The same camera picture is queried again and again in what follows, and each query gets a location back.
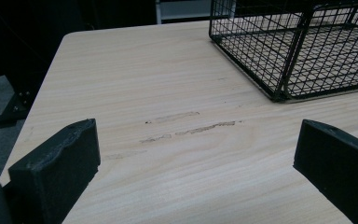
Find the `white metal post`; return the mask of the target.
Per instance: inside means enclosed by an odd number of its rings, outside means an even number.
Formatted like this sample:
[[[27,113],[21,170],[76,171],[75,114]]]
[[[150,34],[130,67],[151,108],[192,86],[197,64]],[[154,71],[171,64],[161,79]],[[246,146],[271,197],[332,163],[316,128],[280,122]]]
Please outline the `white metal post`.
[[[156,7],[157,24],[162,24],[161,11],[160,11],[160,0],[155,0],[155,7]]]

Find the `black metal stand foot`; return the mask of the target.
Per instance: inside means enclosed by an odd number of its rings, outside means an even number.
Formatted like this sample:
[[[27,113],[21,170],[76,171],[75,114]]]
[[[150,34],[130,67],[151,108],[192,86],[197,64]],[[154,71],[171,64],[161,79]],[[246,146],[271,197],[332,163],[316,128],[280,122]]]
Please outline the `black metal stand foot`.
[[[26,119],[37,94],[35,88],[23,85],[13,77],[7,77],[7,81],[13,95],[0,114],[0,129],[16,126],[18,120]]]

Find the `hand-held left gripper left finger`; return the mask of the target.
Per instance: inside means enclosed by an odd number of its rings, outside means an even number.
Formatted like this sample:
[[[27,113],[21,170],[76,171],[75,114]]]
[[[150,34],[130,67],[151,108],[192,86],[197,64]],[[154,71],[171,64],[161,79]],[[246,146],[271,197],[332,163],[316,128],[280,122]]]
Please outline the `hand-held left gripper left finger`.
[[[70,124],[8,168],[15,224],[62,224],[101,164],[95,119]]]

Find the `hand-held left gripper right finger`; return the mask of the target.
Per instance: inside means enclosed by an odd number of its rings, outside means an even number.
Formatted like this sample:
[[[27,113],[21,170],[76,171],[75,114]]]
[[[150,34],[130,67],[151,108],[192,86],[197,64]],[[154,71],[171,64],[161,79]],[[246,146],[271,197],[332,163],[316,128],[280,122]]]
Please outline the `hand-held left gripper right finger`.
[[[319,121],[302,121],[294,168],[358,224],[358,138]]]

